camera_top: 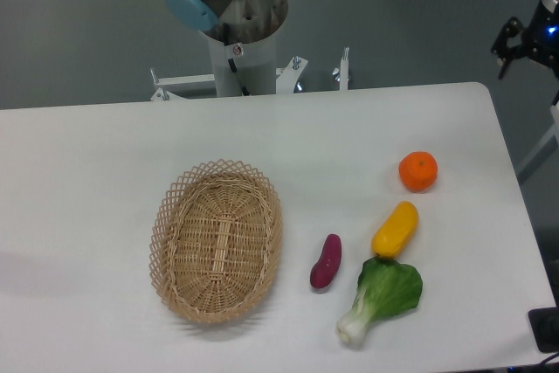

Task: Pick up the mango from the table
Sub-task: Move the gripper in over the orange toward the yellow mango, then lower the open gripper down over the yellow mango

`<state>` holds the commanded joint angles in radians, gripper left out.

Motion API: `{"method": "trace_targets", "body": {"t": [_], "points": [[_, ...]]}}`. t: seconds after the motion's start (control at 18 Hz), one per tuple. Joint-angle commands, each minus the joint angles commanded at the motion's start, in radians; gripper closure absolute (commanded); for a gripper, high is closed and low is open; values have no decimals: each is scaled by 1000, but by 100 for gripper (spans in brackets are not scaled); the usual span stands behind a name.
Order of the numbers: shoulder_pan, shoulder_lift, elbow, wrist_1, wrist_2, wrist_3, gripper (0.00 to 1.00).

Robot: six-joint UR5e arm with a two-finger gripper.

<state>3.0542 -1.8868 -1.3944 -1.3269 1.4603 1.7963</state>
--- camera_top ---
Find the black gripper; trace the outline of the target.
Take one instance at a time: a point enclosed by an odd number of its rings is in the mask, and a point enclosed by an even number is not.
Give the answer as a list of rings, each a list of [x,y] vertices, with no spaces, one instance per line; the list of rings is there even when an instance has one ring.
[[[500,66],[498,79],[503,79],[513,61],[523,58],[522,43],[509,46],[511,39],[521,37],[527,55],[547,68],[558,67],[558,0],[539,0],[535,13],[524,31],[517,17],[511,17],[501,27],[490,49]]]

